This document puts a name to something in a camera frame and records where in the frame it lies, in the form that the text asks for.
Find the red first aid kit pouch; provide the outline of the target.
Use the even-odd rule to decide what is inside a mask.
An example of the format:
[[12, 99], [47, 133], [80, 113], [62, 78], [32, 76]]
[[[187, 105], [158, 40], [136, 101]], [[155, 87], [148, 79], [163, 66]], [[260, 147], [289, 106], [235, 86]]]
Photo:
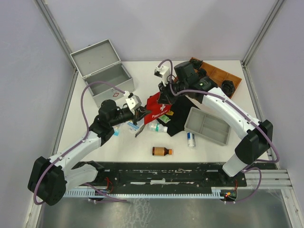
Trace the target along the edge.
[[150, 96], [147, 99], [146, 109], [151, 112], [144, 117], [144, 124], [148, 124], [151, 121], [158, 119], [160, 116], [166, 114], [170, 110], [171, 105], [158, 103], [159, 97], [160, 92]]

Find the black handled scissors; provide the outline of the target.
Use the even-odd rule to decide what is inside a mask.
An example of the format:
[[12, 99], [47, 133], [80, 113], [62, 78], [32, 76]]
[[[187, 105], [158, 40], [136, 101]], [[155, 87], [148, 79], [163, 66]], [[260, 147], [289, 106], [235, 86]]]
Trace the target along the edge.
[[141, 126], [141, 128], [136, 132], [135, 138], [144, 130], [145, 125]]

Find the blue white gauze packet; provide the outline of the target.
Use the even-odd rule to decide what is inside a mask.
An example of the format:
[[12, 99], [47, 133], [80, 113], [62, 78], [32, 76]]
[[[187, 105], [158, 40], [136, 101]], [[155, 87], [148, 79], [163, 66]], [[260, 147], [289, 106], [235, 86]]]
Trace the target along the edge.
[[142, 119], [138, 121], [137, 125], [135, 125], [132, 121], [128, 121], [126, 125], [130, 133], [136, 134], [140, 130], [140, 128], [144, 125], [144, 120]]

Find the green small sachet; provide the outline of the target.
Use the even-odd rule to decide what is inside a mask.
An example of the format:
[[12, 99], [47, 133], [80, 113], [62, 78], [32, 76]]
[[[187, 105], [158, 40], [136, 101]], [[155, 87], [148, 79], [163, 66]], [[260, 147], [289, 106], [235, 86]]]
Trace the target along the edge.
[[170, 118], [167, 115], [162, 115], [159, 117], [159, 120], [161, 120], [164, 123], [168, 123], [170, 121]]

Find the light blue mask packet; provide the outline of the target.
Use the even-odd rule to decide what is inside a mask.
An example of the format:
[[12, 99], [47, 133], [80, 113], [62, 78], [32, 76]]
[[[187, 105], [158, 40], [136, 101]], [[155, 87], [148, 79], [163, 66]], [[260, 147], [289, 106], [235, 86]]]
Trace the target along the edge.
[[120, 125], [114, 126], [113, 129], [114, 129], [114, 136], [118, 136], [120, 133]]

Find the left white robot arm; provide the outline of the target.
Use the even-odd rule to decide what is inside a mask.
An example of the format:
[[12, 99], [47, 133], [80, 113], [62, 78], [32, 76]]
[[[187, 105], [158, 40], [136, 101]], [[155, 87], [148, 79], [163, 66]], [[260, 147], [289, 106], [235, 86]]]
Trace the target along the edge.
[[49, 158], [41, 156], [35, 160], [28, 182], [34, 203], [52, 206], [75, 187], [87, 183], [101, 185], [105, 180], [103, 166], [94, 161], [80, 161], [113, 136], [114, 126], [127, 121], [137, 123], [150, 113], [134, 101], [125, 108], [118, 107], [114, 100], [103, 101], [98, 115], [78, 142]]

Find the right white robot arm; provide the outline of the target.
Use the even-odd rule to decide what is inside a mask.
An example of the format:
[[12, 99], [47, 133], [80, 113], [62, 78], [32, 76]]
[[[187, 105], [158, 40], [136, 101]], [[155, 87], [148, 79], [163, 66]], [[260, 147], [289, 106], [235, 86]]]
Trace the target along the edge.
[[179, 97], [188, 96], [218, 112], [241, 139], [235, 153], [223, 165], [218, 173], [218, 181], [228, 186], [235, 181], [235, 175], [248, 170], [254, 162], [269, 148], [272, 142], [273, 125], [268, 120], [260, 121], [242, 110], [213, 81], [206, 70], [195, 69], [189, 61], [176, 66], [166, 67], [160, 63], [154, 75], [162, 79], [159, 83], [158, 103], [173, 105]]

